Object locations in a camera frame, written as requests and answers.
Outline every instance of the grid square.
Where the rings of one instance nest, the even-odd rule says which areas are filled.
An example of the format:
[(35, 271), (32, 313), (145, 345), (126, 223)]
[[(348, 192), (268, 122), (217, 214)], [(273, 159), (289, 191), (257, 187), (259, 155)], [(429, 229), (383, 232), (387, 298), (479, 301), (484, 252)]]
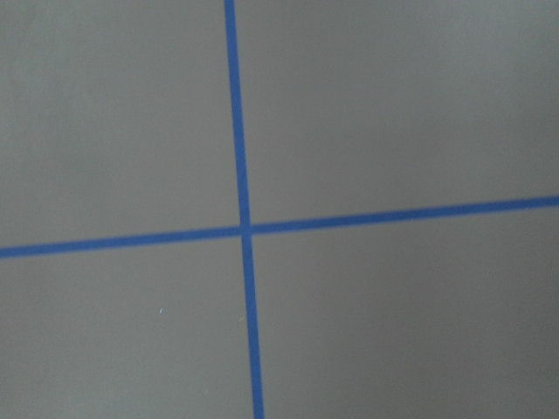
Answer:
[(553, 209), (256, 237), (266, 417), (559, 415)]
[(238, 240), (0, 264), (0, 417), (252, 414)]
[(0, 245), (238, 224), (221, 2), (0, 8)]
[(554, 195), (550, 2), (238, 3), (255, 222)]

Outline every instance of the blue line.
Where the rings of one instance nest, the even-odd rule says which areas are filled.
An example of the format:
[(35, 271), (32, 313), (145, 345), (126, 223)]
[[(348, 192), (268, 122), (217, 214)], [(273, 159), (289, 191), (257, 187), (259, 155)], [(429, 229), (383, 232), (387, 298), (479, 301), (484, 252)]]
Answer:
[(177, 242), (192, 242), (224, 237), (236, 237), (240, 234), (239, 227), (219, 227), (204, 230), (172, 231), (168, 233), (142, 234), (137, 236), (121, 236), (58, 242), (49, 244), (27, 244), (22, 246), (0, 248), (0, 259), (26, 258), (55, 253), (75, 251), (98, 251), (119, 247), (149, 246)]
[(264, 419), (262, 374), (260, 371), (259, 326), (252, 256), (252, 227), (246, 168), (245, 130), (238, 65), (237, 26), (234, 0), (224, 0), (227, 57), (229, 59), (229, 83), (231, 89), (231, 115), (235, 140), (235, 163), (237, 166), (238, 213), (240, 218), (243, 269), (245, 274), (245, 306), (248, 347), (251, 365), (252, 413), (254, 419)]
[(404, 209), (376, 212), (354, 216), (332, 216), (280, 223), (258, 223), (252, 226), (252, 234), (287, 233), (288, 231), (328, 229), (363, 224), (397, 223), (403, 221), (443, 218), (448, 216), (469, 216), (516, 210), (535, 210), (559, 206), (559, 196), (495, 201), (490, 203), (466, 203), (423, 209)]
[[(376, 212), (353, 216), (332, 216), (293, 220), (279, 223), (258, 223), (250, 228), (252, 234), (287, 233), (290, 231), (316, 230), (363, 224), (398, 223), (428, 218), (449, 216), (469, 216), (516, 210), (537, 210), (559, 206), (559, 196), (540, 196), (537, 198), (516, 199), (511, 201), (494, 201), (490, 203), (465, 203), (442, 207), (422, 209), (404, 209), (397, 211)], [(0, 259), (25, 258), (31, 256), (70, 253), (76, 251), (98, 251), (122, 247), (150, 246), (158, 244), (211, 240), (227, 237), (246, 236), (247, 228), (230, 226), (214, 229), (182, 230), (167, 233), (141, 234), (136, 236), (105, 237), (75, 240), (58, 243), (26, 244), (0, 248)], [(247, 250), (247, 260), (252, 260), (252, 244)]]

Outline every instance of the horizontal blue tape line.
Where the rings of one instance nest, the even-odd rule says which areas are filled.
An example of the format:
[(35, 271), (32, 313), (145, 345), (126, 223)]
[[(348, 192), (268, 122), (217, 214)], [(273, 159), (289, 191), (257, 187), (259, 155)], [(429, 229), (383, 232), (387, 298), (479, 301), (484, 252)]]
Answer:
[(543, 196), (511, 201), (490, 203), (467, 203), (423, 209), (403, 209), (354, 216), (332, 216), (308, 220), (285, 221), (280, 223), (257, 223), (252, 226), (252, 234), (273, 234), (289, 231), (316, 230), (363, 224), (397, 223), (442, 218), (447, 216), (468, 216), (514, 210), (532, 210), (559, 206), (559, 196)]
[[(352, 225), (397, 223), (427, 218), (448, 216), (468, 216), (515, 210), (537, 210), (559, 206), (559, 196), (496, 201), (490, 203), (466, 203), (423, 209), (403, 209), (354, 216), (332, 216), (307, 220), (285, 221), (280, 223), (257, 223), (250, 227), (252, 234), (287, 233), (289, 231), (317, 230)], [(50, 244), (27, 244), (0, 248), (0, 258), (22, 258), (52, 253), (73, 251), (97, 251), (102, 249), (148, 246), (210, 240), (226, 237), (240, 237), (239, 226), (217, 227), (214, 229), (172, 231), (167, 233), (142, 234), (137, 236), (107, 237)]]
[(51, 244), (28, 244), (0, 248), (0, 258), (24, 258), (52, 253), (73, 251), (97, 251), (120, 247), (148, 246), (176, 242), (210, 240), (240, 235), (240, 228), (220, 227), (215, 229), (172, 231), (168, 233), (142, 234), (138, 236), (106, 237)]

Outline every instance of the floor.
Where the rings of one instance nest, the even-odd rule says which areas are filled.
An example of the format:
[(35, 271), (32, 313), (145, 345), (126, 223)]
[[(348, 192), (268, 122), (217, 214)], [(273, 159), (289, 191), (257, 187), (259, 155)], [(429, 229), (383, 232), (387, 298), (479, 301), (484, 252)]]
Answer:
[(557, 5), (0, 3), (0, 418), (558, 417)]

